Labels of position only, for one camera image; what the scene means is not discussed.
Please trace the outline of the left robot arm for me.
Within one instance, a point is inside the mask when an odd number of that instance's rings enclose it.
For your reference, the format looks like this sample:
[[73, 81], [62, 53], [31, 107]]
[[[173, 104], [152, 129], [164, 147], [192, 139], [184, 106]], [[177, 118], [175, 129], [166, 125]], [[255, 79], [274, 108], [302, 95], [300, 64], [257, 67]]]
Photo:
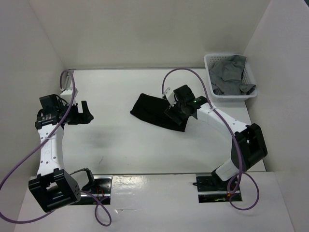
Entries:
[[85, 176], [78, 184], [65, 171], [62, 144], [66, 124], [89, 124], [94, 117], [86, 101], [81, 102], [81, 112], [77, 104], [71, 105], [56, 94], [41, 97], [40, 103], [35, 128], [43, 146], [37, 176], [29, 181], [28, 188], [42, 210], [49, 213], [79, 202], [81, 190], [91, 193], [96, 188], [95, 179]]

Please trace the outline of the black skirt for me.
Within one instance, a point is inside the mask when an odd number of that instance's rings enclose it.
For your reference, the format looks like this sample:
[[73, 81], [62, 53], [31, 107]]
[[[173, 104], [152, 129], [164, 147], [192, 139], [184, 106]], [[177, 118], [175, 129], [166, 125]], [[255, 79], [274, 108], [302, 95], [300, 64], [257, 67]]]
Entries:
[[185, 132], [188, 119], [180, 125], [175, 123], [164, 112], [169, 106], [170, 104], [167, 100], [142, 93], [130, 113], [136, 118], [152, 125], [168, 130]]

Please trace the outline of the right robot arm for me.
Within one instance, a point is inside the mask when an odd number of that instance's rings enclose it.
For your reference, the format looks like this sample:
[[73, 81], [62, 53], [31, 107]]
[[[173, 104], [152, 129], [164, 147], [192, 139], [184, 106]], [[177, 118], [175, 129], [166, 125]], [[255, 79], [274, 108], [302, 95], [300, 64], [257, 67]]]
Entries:
[[195, 97], [188, 85], [176, 90], [167, 88], [163, 98], [169, 103], [165, 114], [177, 125], [194, 117], [231, 141], [230, 157], [211, 173], [211, 184], [215, 189], [224, 189], [232, 177], [245, 173], [267, 155], [260, 126], [236, 120], [216, 108], [206, 97]]

